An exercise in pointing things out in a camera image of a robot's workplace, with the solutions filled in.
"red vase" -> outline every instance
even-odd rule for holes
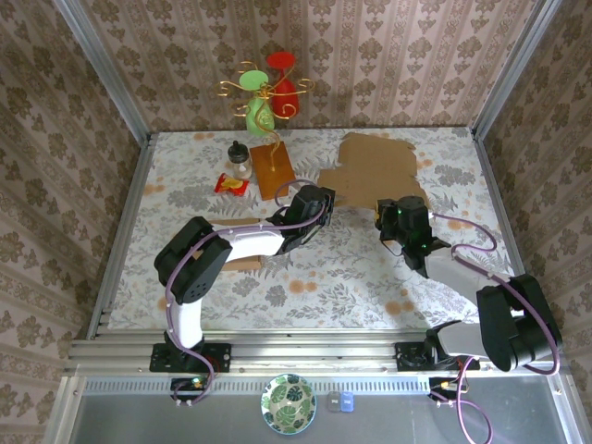
[[[294,55],[288,52],[278,52],[267,58],[267,64],[271,68],[279,69],[279,78],[283,79],[287,69],[294,66],[296,59]],[[295,93],[296,88],[288,79],[282,80],[274,90],[276,94]],[[274,95],[271,98],[271,107],[280,117],[294,117],[300,111],[298,103],[298,94],[293,95]]]

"green vase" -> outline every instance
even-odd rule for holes
[[[276,123],[274,121],[274,115],[271,112],[271,108],[269,104],[259,98],[254,98],[249,101],[249,113],[247,114],[247,130],[254,134],[255,136],[265,136],[269,134],[266,131],[263,131],[255,124],[255,116],[259,111],[259,108],[263,107],[261,112],[259,113],[259,125],[263,128],[266,128],[270,131],[276,127]]]

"red snack packet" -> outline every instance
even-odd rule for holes
[[[249,180],[234,179],[226,173],[222,173],[218,178],[214,192],[228,191],[235,196],[243,196],[247,191]]]

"wire ornament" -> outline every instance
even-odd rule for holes
[[[239,63],[239,66],[237,68],[237,72],[239,74],[244,74],[248,71],[251,70],[258,70],[257,65],[250,61],[250,60],[244,60],[242,62]],[[276,170],[276,165],[274,162],[274,153],[276,152],[276,150],[279,148],[279,145],[281,143],[281,139],[279,137],[279,134],[277,132],[275,132],[273,129],[270,129],[269,127],[273,126],[273,118],[280,118],[282,120],[290,120],[291,118],[295,117],[296,114],[298,113],[298,110],[296,108],[296,106],[292,105],[292,104],[284,104],[281,107],[281,111],[282,114],[286,115],[288,114],[287,111],[291,111],[291,113],[287,116],[280,116],[278,114],[276,114],[272,108],[269,106],[269,100],[274,97],[274,96],[289,96],[289,95],[299,95],[299,94],[305,94],[305,93],[309,93],[314,87],[315,87],[315,82],[310,80],[310,79],[306,79],[306,78],[302,78],[299,79],[296,82],[295,87],[297,88],[296,91],[294,92],[277,92],[276,89],[278,87],[278,85],[284,81],[294,70],[294,66],[292,65],[292,67],[273,85],[270,85],[267,82],[263,82],[258,89],[255,90],[250,90],[248,88],[245,88],[243,86],[241,86],[238,83],[235,83],[233,81],[230,80],[222,80],[220,82],[218,82],[215,87],[214,87],[214,91],[216,93],[216,95],[220,96],[220,97],[228,97],[230,95],[230,89],[232,87],[241,90],[241,91],[248,91],[250,93],[252,93],[253,95],[248,98],[248,99],[239,99],[239,100],[235,100],[234,102],[232,102],[230,104],[230,111],[232,113],[232,115],[234,117],[247,117],[249,115],[249,113],[251,113],[252,109],[249,106],[249,103],[251,102],[251,100],[253,99],[261,99],[263,102],[261,103],[261,105],[258,107],[257,111],[255,112],[255,116],[254,116],[254,124],[256,126],[256,128],[258,128],[260,131],[265,132],[266,134],[272,136],[274,138],[274,147],[271,150],[271,158],[270,158],[270,164],[271,164],[271,170],[275,171]]]

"blue small object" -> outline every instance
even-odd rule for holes
[[[353,393],[350,391],[341,392],[341,411],[346,413],[353,412]]]

